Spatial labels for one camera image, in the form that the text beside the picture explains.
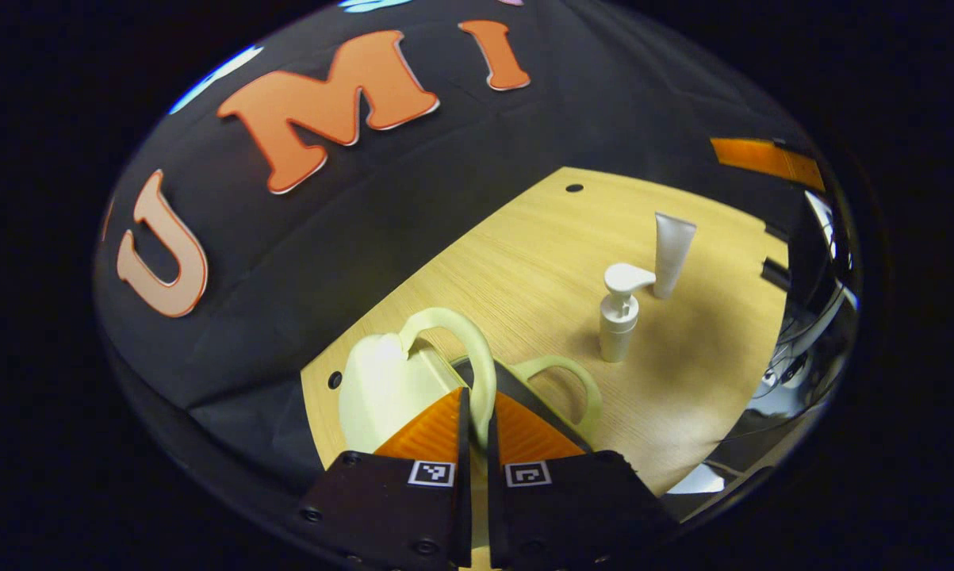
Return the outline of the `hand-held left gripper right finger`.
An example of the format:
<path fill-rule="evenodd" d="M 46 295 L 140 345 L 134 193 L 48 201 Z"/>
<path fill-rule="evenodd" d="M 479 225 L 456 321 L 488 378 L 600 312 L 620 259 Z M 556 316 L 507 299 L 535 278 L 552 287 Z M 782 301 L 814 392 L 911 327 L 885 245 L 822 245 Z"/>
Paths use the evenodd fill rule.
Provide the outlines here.
<path fill-rule="evenodd" d="M 504 393 L 488 434 L 488 548 L 503 570 L 643 570 L 677 522 L 613 450 L 586 451 Z"/>

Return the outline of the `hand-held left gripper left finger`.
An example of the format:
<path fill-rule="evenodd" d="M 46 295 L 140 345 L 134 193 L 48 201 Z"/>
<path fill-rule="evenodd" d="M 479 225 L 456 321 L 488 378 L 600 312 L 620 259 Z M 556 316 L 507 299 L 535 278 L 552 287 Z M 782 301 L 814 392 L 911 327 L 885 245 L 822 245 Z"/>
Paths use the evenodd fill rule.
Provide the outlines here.
<path fill-rule="evenodd" d="M 306 538 L 354 570 L 469 567 L 469 419 L 458 388 L 375 451 L 343 452 L 299 503 Z"/>

